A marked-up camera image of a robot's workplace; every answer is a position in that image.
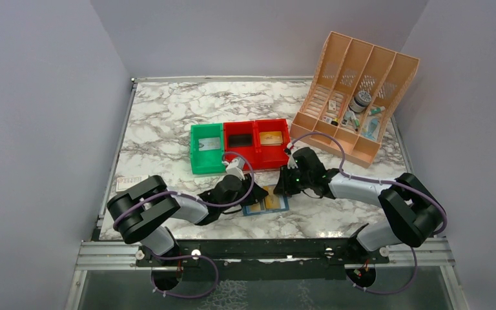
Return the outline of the blue leather card holder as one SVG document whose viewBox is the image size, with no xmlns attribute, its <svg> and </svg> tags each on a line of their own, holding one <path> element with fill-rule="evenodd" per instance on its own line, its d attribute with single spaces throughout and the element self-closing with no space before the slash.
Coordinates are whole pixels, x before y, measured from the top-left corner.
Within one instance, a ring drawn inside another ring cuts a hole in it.
<svg viewBox="0 0 496 310">
<path fill-rule="evenodd" d="M 285 196 L 276 195 L 274 188 L 276 185 L 267 185 L 263 188 L 269 193 L 263 201 L 254 205 L 242 207 L 244 216 L 255 216 L 262 214 L 269 214 L 275 212 L 284 212 L 289 210 L 289 203 Z"/>
</svg>

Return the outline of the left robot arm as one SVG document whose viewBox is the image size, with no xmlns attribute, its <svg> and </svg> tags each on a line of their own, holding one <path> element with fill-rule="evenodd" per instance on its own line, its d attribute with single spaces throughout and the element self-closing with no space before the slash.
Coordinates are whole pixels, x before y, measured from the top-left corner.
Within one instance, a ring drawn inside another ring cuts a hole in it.
<svg viewBox="0 0 496 310">
<path fill-rule="evenodd" d="M 158 263 L 169 265 L 180 255 L 178 243 L 163 226 L 169 218 L 204 226 L 231 207 L 255 205 L 268 195 L 249 174 L 243 178 L 228 174 L 214 188 L 197 196 L 172 191 L 161 176 L 153 175 L 117 193 L 106 208 L 114 220 L 114 230 L 126 244 L 139 242 Z"/>
</svg>

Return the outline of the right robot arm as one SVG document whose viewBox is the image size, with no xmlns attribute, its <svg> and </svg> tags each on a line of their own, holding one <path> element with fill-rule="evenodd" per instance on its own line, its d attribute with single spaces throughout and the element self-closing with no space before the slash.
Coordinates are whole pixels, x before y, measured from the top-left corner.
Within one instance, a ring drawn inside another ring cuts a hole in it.
<svg viewBox="0 0 496 310">
<path fill-rule="evenodd" d="M 415 175 L 405 172 L 395 180 L 378 180 L 327 169 L 309 147 L 293 152 L 280 168 L 274 193 L 293 196 L 306 189 L 318 198 L 356 200 L 382 208 L 385 220 L 364 225 L 349 239 L 347 255 L 356 263 L 385 246 L 420 247 L 446 224 L 444 209 Z"/>
</svg>

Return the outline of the gold credit card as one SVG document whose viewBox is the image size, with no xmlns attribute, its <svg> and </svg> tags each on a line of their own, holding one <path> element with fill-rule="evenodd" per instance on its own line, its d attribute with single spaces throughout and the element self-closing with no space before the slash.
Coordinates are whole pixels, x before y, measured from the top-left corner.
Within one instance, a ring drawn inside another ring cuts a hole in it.
<svg viewBox="0 0 496 310">
<path fill-rule="evenodd" d="M 268 192 L 268 195 L 264 198 L 265 209 L 270 211 L 285 209 L 283 198 L 274 193 L 274 188 L 274 185 L 264 187 L 264 189 Z"/>
</svg>

